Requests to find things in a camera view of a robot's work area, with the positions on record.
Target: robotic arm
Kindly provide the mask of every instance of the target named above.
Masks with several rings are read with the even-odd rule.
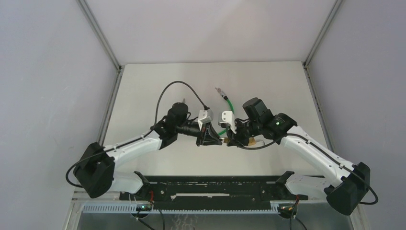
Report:
[[[227,138],[220,138],[212,127],[213,112],[210,109],[205,107],[194,121],[187,118],[189,112],[185,103],[175,103],[145,136],[105,147],[92,143],[71,169],[74,167],[74,175],[91,198],[107,191],[134,194],[145,182],[143,175],[139,172],[118,172],[116,169],[142,154],[165,148],[177,140],[178,134],[196,137],[197,146],[222,145],[224,142],[229,147],[256,150],[277,143],[295,150],[324,176],[316,178],[286,172],[277,183],[290,193],[326,199],[344,215],[350,215],[358,203],[362,203],[362,198],[371,189],[367,165],[362,162],[354,165],[329,151],[288,115],[273,115],[261,99],[253,98],[244,103],[243,108],[248,115],[246,120],[234,118],[231,111],[220,114],[219,125],[227,129]],[[250,139],[258,135],[273,142],[263,147],[247,148]]]

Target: green cable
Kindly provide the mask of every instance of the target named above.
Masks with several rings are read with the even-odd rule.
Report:
[[[228,102],[228,105],[230,106],[230,110],[234,113],[234,107],[233,107],[233,104],[231,103],[230,99],[227,99],[227,102]],[[226,130],[219,132],[218,135],[221,136],[224,133],[226,133]]]

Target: gray floor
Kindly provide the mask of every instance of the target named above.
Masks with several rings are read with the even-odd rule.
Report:
[[[353,230],[350,219],[341,215],[328,204],[300,204],[297,217],[309,230]],[[165,214],[167,230],[269,230],[289,229],[289,220],[276,214]],[[156,230],[162,229],[159,214],[143,219]],[[130,214],[81,215],[78,230],[147,230]],[[303,230],[294,220],[293,230]]]

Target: cable connector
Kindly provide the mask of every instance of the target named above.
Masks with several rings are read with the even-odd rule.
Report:
[[[220,88],[217,88],[217,87],[215,87],[215,89],[217,90],[217,92],[221,95],[221,97],[224,99],[224,100],[228,100],[228,97],[227,97],[227,95],[220,89]]]

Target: white table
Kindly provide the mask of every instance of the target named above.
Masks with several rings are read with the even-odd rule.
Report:
[[[229,110],[214,89],[220,87],[234,105],[235,115],[247,118],[242,104],[258,97],[274,114],[286,113],[313,138],[326,141],[300,62],[234,62],[126,65],[115,100],[104,144],[114,144],[139,136],[153,125],[155,107],[163,88],[175,80],[185,81],[214,112]],[[164,94],[158,120],[175,103],[186,98],[191,117],[202,108],[184,85],[172,85]],[[261,150],[236,147],[195,146],[196,139],[179,135],[178,141],[156,152],[128,162],[120,171],[140,171],[144,175],[281,175],[295,171],[320,175],[296,153],[273,145]]]

